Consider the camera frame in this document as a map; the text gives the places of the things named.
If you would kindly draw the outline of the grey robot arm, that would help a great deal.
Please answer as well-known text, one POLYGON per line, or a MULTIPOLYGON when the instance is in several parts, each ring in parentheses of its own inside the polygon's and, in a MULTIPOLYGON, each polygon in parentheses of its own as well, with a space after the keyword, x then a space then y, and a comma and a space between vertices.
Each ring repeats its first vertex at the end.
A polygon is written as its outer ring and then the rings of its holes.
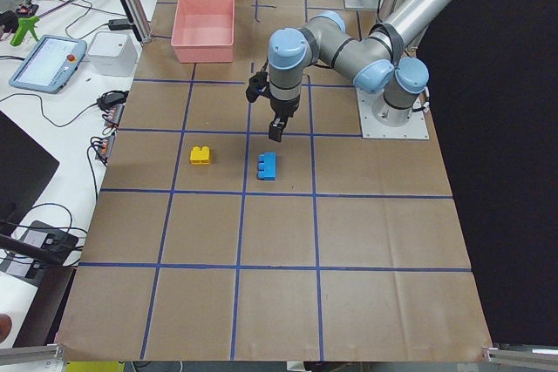
POLYGON ((358 41, 345 32, 343 19, 326 11, 300 28, 275 31, 269 39, 269 96, 275 113, 269 138, 279 142, 298 108, 303 71, 322 61, 368 93, 384 88, 404 52, 452 0, 403 0, 369 36, 358 41))

